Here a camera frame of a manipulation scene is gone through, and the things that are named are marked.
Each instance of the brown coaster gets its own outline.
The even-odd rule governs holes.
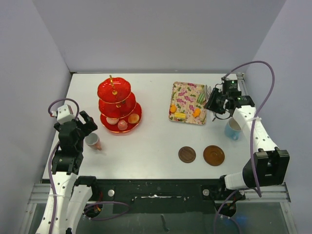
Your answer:
[[[196,152],[189,146],[184,146],[179,150],[179,158],[182,162],[190,163],[196,158]]]
[[[221,148],[210,145],[204,150],[205,161],[212,166],[219,166],[223,163],[225,158],[224,152]]]

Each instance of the light blue cup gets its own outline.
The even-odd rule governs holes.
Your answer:
[[[238,140],[241,131],[242,130],[238,125],[238,123],[235,121],[235,119],[230,118],[230,120],[225,126],[224,134],[232,140]]]

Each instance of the gray wall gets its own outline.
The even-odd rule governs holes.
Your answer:
[[[312,1],[287,0],[254,59],[269,62],[275,89],[260,116],[278,146],[289,150],[286,182],[299,233],[311,233]],[[263,65],[247,70],[250,95],[259,106],[271,76]]]
[[[252,60],[285,0],[34,0],[71,71],[222,71]]]
[[[18,232],[51,147],[48,105],[70,80],[31,0],[0,1],[0,233]]]

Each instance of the floral tray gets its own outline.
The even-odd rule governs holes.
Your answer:
[[[204,125],[206,123],[207,115],[204,105],[207,100],[205,100],[202,104],[197,103],[197,98],[204,92],[204,88],[205,85],[203,84],[175,82],[172,87],[170,107],[175,105],[176,111],[171,113],[169,107],[169,120]],[[199,116],[194,117],[193,113],[197,108],[200,109],[200,114]],[[177,117],[177,114],[179,113],[185,114],[185,118]]]

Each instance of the round wooden disc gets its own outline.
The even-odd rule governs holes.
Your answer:
[[[193,162],[196,158],[196,152],[193,148],[184,146],[179,150],[179,158],[185,163]]]
[[[212,166],[219,166],[223,163],[225,158],[224,152],[221,148],[210,145],[204,150],[205,161]]]

